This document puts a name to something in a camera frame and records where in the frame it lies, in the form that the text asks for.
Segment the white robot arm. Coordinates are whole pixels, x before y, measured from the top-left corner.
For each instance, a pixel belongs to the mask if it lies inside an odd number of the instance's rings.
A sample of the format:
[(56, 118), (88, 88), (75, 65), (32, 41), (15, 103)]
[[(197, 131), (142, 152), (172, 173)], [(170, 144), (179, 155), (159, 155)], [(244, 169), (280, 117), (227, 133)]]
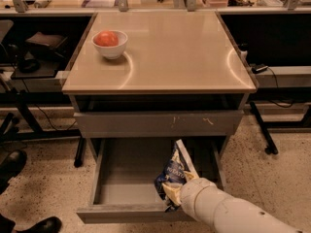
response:
[(172, 205), (216, 233), (307, 233), (287, 225), (264, 209), (233, 197), (205, 178), (182, 178), (181, 183), (159, 176), (156, 188)]

